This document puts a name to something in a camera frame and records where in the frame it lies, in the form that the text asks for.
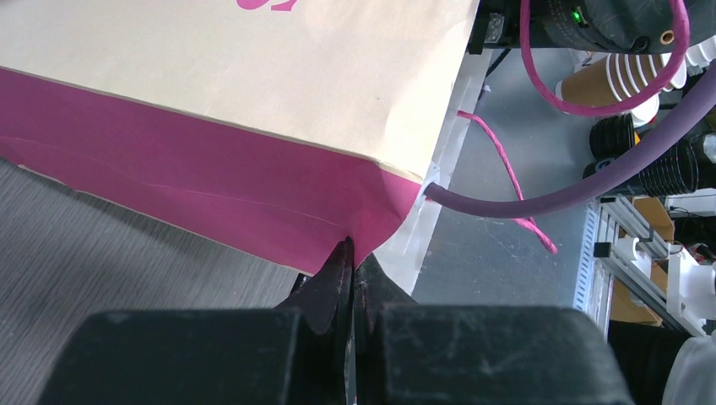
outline pink string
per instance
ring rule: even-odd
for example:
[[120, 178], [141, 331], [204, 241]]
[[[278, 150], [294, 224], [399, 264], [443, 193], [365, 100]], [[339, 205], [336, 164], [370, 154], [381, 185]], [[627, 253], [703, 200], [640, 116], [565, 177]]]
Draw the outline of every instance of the pink string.
[[529, 79], [532, 85], [550, 104], [561, 111], [578, 116], [613, 116], [624, 111], [635, 108], [648, 99], [654, 97], [666, 86], [669, 81], [679, 71], [679, 67], [684, 62], [686, 51], [689, 49], [689, 17], [686, 12], [686, 6], [683, 0], [669, 0], [671, 11], [674, 14], [673, 30], [675, 37], [675, 47], [671, 54], [669, 63], [657, 75], [657, 77], [643, 91], [635, 94], [633, 97], [620, 101], [616, 104], [606, 105], [603, 107], [587, 107], [583, 105], [574, 105], [564, 100], [560, 100], [556, 95], [547, 89], [536, 67], [534, 67], [534, 59], [532, 58], [532, 50], [529, 47], [529, 21], [530, 21], [530, 0], [522, 0], [522, 7], [519, 14], [519, 43], [522, 52], [522, 61], [524, 68], [527, 69]]
[[[470, 114], [465, 111], [458, 111], [458, 116], [461, 116], [463, 118], [468, 118], [474, 122], [477, 122], [477, 124], [482, 127], [482, 129], [485, 131], [488, 137], [490, 137], [490, 140], [492, 141], [492, 144], [495, 145], [495, 149], [497, 149], [497, 154], [500, 155], [500, 159], [502, 160], [502, 163], [505, 165], [505, 169], [507, 169], [507, 174], [510, 176], [510, 181], [513, 184], [513, 187], [515, 189], [515, 194], [517, 194], [517, 198], [519, 200], [524, 200], [524, 196], [522, 195], [522, 187], [519, 186], [519, 181], [517, 181], [517, 176], [514, 174], [514, 170], [512, 165], [510, 165], [510, 159], [507, 158], [507, 153], [505, 152], [505, 149], [502, 147], [502, 144], [497, 139], [497, 135], [490, 129], [490, 127], [487, 126], [487, 124], [482, 121], [482, 118], [476, 116], [475, 114]], [[537, 238], [540, 239], [540, 242], [542, 242], [542, 246], [545, 247], [547, 251], [551, 254], [557, 253], [557, 246], [555, 246], [554, 242], [550, 239], [549, 236], [547, 236], [544, 232], [542, 232], [542, 229], [537, 226], [537, 224], [534, 221], [534, 218], [527, 218], [527, 219], [521, 219], [521, 218], [515, 218], [512, 219], [516, 224], [519, 226], [531, 231], [535, 235], [537, 235]]]

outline black cup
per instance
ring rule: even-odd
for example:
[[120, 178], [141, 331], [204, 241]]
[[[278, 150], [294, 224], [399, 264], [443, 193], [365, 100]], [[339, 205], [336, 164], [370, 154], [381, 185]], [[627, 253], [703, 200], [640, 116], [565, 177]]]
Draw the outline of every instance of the black cup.
[[[588, 165], [583, 178], [605, 168], [616, 156]], [[698, 163], [693, 147], [687, 142], [672, 146], [651, 165], [621, 183], [608, 194], [629, 196], [666, 197], [689, 194], [698, 188]]]
[[619, 156], [634, 146], [634, 135], [634, 121], [630, 114], [611, 116], [592, 127], [589, 148], [597, 160]]

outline black device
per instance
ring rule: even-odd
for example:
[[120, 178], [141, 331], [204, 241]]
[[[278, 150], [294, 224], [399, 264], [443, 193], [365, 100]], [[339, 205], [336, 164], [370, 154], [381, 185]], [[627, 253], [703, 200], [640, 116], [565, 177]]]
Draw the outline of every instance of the black device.
[[[533, 0], [529, 25], [533, 48], [656, 54], [674, 45], [673, 13], [667, 0]], [[685, 0], [691, 44], [716, 35], [716, 2]], [[520, 0], [481, 0], [468, 45], [519, 47]]]
[[40, 404], [352, 404], [351, 354], [360, 405], [632, 403], [584, 314], [417, 305], [374, 256], [355, 268], [353, 255], [350, 240], [339, 243], [272, 310], [92, 316]]

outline pink twisted cord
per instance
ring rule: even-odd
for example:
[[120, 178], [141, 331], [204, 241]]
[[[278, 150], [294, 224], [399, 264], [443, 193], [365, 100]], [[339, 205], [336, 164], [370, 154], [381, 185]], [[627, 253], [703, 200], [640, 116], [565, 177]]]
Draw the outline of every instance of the pink twisted cord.
[[[492, 144], [495, 145], [495, 149], [497, 149], [497, 154], [500, 155], [502, 163], [505, 165], [505, 169], [507, 170], [507, 174], [510, 176], [510, 181], [513, 184], [515, 194], [517, 194], [517, 198], [520, 200], [524, 200], [524, 196], [522, 194], [522, 187], [519, 186], [517, 176], [514, 173], [512, 165], [510, 165], [510, 159], [507, 158], [507, 153], [502, 147], [502, 143], [500, 143], [500, 141], [497, 139], [497, 135], [495, 135], [495, 133], [490, 129], [490, 127], [488, 127], [487, 124], [482, 121], [482, 118], [476, 116], [475, 114], [470, 114], [465, 111], [458, 111], [458, 116], [468, 118], [474, 122], [477, 122], [477, 125], [479, 125], [485, 131], [487, 136], [492, 141]], [[529, 230], [533, 234], [537, 235], [537, 238], [540, 240], [540, 242], [542, 242], [542, 246], [544, 246], [549, 253], [553, 255], [557, 253], [557, 246], [555, 246], [554, 242], [552, 242], [550, 237], [547, 236], [544, 232], [542, 232], [542, 229], [537, 226], [534, 221], [534, 218], [515, 218], [512, 219], [512, 221], [514, 221], [517, 225]]]

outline paper bag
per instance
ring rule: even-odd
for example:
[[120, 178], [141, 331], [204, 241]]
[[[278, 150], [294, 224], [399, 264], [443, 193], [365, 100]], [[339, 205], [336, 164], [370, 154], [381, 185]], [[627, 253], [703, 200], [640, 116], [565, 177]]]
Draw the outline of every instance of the paper bag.
[[0, 155], [315, 273], [431, 161], [477, 0], [0, 1]]

